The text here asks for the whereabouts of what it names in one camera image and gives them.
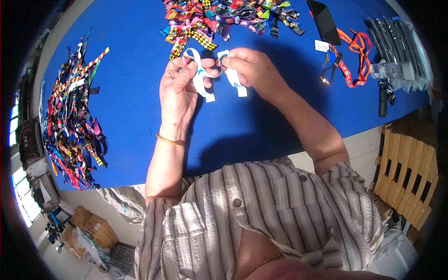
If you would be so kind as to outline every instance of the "smartphone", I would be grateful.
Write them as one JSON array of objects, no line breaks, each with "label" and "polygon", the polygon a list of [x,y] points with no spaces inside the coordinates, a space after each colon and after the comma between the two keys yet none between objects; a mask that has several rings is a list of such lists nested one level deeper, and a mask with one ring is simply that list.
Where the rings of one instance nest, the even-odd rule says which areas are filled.
[{"label": "smartphone", "polygon": [[339,34],[328,7],[324,3],[313,0],[307,0],[306,2],[313,14],[322,41],[340,46]]}]

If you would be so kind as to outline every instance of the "blue table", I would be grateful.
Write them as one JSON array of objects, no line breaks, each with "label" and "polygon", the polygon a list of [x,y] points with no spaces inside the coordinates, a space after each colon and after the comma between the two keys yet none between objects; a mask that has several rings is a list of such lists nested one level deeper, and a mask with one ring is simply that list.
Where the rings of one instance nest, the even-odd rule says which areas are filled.
[{"label": "blue table", "polygon": [[[323,1],[327,4],[336,26],[347,34],[349,28],[365,32],[368,17],[392,17],[397,14],[382,0]],[[194,47],[202,57],[216,58],[216,53],[235,47],[248,47],[268,54],[289,86],[302,95],[347,137],[390,122],[428,103],[422,92],[399,91],[396,103],[389,106],[386,118],[378,117],[378,84],[371,77],[365,86],[350,89],[338,70],[330,86],[319,79],[323,52],[314,49],[320,39],[304,0],[291,0],[301,13],[299,21],[306,33],[299,37],[279,23],[279,39],[269,31],[255,36],[242,26],[233,26],[232,38],[218,44],[210,52],[195,40]],[[99,168],[92,176],[102,187],[120,187],[145,182],[160,126],[159,82],[171,50],[159,30],[167,26],[165,6],[160,1],[139,1],[132,4],[120,0],[96,0],[75,21],[57,47],[44,75],[44,100],[62,62],[67,59],[67,46],[76,49],[79,38],[91,27],[86,61],[95,59],[106,47],[110,52],[102,59],[92,87],[101,88],[92,95],[89,109],[97,117],[108,138],[107,169]],[[352,72],[358,69],[358,56],[348,44],[337,47]],[[369,53],[372,62],[379,59],[375,48]],[[238,98],[227,78],[213,80],[216,101],[205,103],[200,98],[190,126],[185,176],[198,175],[220,168],[225,163],[245,160],[272,159],[302,151],[292,127],[271,105],[258,97],[253,89],[247,98]],[[56,177],[61,190],[73,190]]]}]

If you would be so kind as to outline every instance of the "hand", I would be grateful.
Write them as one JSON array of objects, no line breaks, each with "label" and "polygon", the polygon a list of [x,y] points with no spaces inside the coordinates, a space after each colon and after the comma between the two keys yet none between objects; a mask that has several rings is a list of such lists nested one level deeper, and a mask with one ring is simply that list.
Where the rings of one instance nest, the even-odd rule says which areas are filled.
[{"label": "hand", "polygon": [[[215,64],[213,59],[202,59],[201,64],[210,75],[218,75],[218,70],[209,68]],[[180,57],[168,63],[160,81],[162,125],[159,133],[162,137],[185,142],[188,126],[198,100],[197,91],[191,81],[197,70],[196,62],[185,65]],[[210,79],[204,79],[204,86],[211,87]]]},{"label": "hand", "polygon": [[237,47],[230,51],[229,57],[222,59],[222,65],[236,70],[242,85],[253,86],[264,100],[272,104],[289,89],[265,53]]}]

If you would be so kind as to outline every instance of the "orange lanyard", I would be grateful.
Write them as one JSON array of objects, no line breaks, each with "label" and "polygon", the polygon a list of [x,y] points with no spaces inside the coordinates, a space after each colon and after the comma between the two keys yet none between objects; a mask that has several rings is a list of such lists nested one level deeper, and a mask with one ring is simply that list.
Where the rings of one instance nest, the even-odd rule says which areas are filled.
[{"label": "orange lanyard", "polygon": [[[347,68],[345,63],[341,60],[338,64],[339,68],[342,70],[342,73],[345,76],[345,82],[347,83],[348,87],[356,87],[356,86],[363,86],[366,84],[367,76],[370,73],[370,61],[367,58],[367,55],[369,54],[370,50],[372,49],[372,42],[370,41],[367,34],[359,32],[356,33],[355,31],[349,29],[351,32],[355,34],[354,39],[350,39],[347,34],[345,34],[340,29],[337,29],[337,32],[339,34],[339,38],[344,40],[349,44],[349,49],[352,52],[359,53],[359,70],[358,70],[358,78],[354,81],[352,81],[352,74],[350,70]],[[364,43],[364,40],[367,42],[368,49],[366,49],[366,44]],[[330,50],[337,55],[336,48],[334,45],[330,44]]]}]

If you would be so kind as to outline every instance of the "gold necklace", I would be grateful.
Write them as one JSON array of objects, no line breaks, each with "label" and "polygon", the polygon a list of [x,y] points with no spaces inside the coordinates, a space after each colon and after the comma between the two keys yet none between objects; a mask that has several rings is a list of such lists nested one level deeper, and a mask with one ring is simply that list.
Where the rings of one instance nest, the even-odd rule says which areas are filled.
[{"label": "gold necklace", "polygon": [[278,247],[276,247],[276,255],[273,256],[273,257],[268,258],[267,260],[265,260],[265,261],[262,262],[262,263],[257,264],[256,266],[254,266],[254,267],[253,267],[253,268],[246,274],[246,276],[244,276],[243,280],[246,280],[247,276],[249,276],[252,272],[255,271],[255,269],[259,268],[260,266],[262,266],[262,265],[264,265],[264,264],[266,264],[266,263],[270,263],[270,262],[272,262],[272,261],[278,260],[278,259],[283,259],[283,258],[285,258],[284,255],[283,255],[283,253],[281,252],[281,250],[280,250]]}]

